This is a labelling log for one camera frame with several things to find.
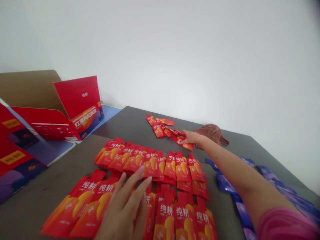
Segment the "pink shirt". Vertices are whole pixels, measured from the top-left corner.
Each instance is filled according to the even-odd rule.
[[[258,224],[259,240],[319,240],[320,230],[309,219],[287,208],[263,214]]]

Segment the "finger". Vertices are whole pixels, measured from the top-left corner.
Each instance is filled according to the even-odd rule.
[[[146,204],[146,192],[140,200],[139,208],[137,211],[137,217],[134,223],[133,239],[142,239],[144,226],[147,218],[147,204]]]
[[[117,208],[123,209],[128,199],[132,193],[132,189],[134,185],[143,177],[143,169],[144,166],[142,165],[126,182],[126,184],[122,187],[122,189],[117,194]]]
[[[128,216],[129,220],[133,220],[134,215],[136,214],[140,200],[147,190],[148,186],[150,185],[152,181],[152,177],[146,178],[139,187],[136,189],[134,194],[131,196],[131,198],[128,200],[128,203],[126,206],[123,208],[123,211],[126,213],[126,216]]]

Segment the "left hand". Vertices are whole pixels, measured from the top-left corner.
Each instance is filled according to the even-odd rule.
[[[142,239],[147,214],[146,189],[152,177],[145,179],[131,198],[130,195],[137,181],[143,177],[143,169],[141,166],[123,187],[126,174],[121,175],[103,215],[96,240]]]

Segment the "blue packet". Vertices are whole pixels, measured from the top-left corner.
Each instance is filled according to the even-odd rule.
[[[206,163],[210,164],[217,173],[221,173],[222,174],[220,169],[217,167],[217,165],[211,159],[206,158]]]
[[[260,169],[264,178],[266,178],[266,179],[274,179],[275,178],[280,181],[280,179],[274,174],[274,172],[270,168],[267,168],[267,167],[261,166],[261,165],[257,165],[257,167]]]
[[[256,163],[249,158],[245,158],[245,157],[239,157],[239,158],[241,158],[243,161],[248,163],[251,167],[254,167],[256,165]]]
[[[239,196],[233,195],[233,200],[236,203],[236,207],[240,215],[241,225],[243,227],[248,227],[253,229],[253,224],[251,222],[250,216],[247,212],[246,206],[244,205],[242,199]]]
[[[220,173],[217,174],[217,182],[218,182],[218,188],[220,191],[238,195],[237,191],[228,182],[228,180],[223,174],[220,174]]]

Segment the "red packet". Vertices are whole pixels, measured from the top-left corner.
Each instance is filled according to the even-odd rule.
[[[192,180],[207,182],[199,161],[192,154],[189,154],[188,162]]]
[[[109,164],[113,161],[114,157],[121,152],[124,148],[122,144],[123,140],[121,138],[115,139],[111,142],[108,147],[103,151],[100,158],[95,162],[97,165],[108,167]]]
[[[120,177],[121,173],[112,172],[108,179],[99,184],[97,192],[72,229],[70,237],[95,237]]]
[[[154,124],[157,124],[156,119],[154,117],[151,117],[150,114],[147,115],[146,119],[150,123],[151,126],[153,126]]]
[[[110,170],[115,170],[118,172],[124,172],[123,171],[123,166],[131,157],[133,151],[136,149],[137,145],[131,143],[131,142],[126,142],[125,147],[122,149],[121,153],[119,153],[114,160],[109,164],[108,169]]]
[[[162,130],[160,125],[155,124],[155,125],[152,126],[152,128],[153,128],[154,133],[156,134],[157,138],[161,138],[161,137],[165,136],[165,134],[164,134],[164,132],[163,132],[163,130]]]
[[[146,204],[147,204],[147,217],[146,223],[144,225],[143,240],[150,240],[153,237],[153,227],[154,227],[154,213],[156,204],[156,195],[151,192],[152,182],[146,190]]]
[[[188,161],[181,152],[177,152],[176,155],[176,175],[177,181],[191,182]]]
[[[133,154],[127,162],[123,166],[123,170],[128,172],[128,174],[132,174],[132,172],[136,172],[139,167],[141,167],[144,163],[146,156],[145,147],[138,145],[138,147],[134,150]]]
[[[91,176],[77,184],[70,197],[64,202],[55,216],[46,223],[41,233],[56,238],[68,238],[73,227],[81,217],[86,206],[95,194],[95,189],[105,175],[105,171],[96,169]]]
[[[146,160],[143,163],[143,177],[159,177],[158,154],[154,153],[154,149],[149,148],[146,154]]]
[[[199,240],[217,240],[216,226],[214,224],[212,212],[206,208],[205,200],[197,197],[198,206],[194,207],[197,218]]]
[[[174,204],[176,239],[197,240],[198,226],[194,215],[190,194],[178,192],[178,202]]]
[[[200,181],[192,181],[193,194],[210,200],[207,184]]]
[[[179,137],[172,137],[172,139],[176,142],[176,144],[183,146],[184,148],[192,151],[194,148],[194,144],[193,143],[182,143],[183,139],[181,139],[181,136]]]
[[[157,193],[156,198],[159,201],[157,204],[153,240],[175,240],[173,194],[165,191]]]
[[[164,169],[164,175],[171,177],[172,179],[177,181],[176,162],[174,160],[174,155],[172,153],[168,153],[166,167]]]
[[[177,181],[177,189],[180,189],[180,190],[185,191],[187,193],[191,193],[191,194],[193,193],[191,182]]]

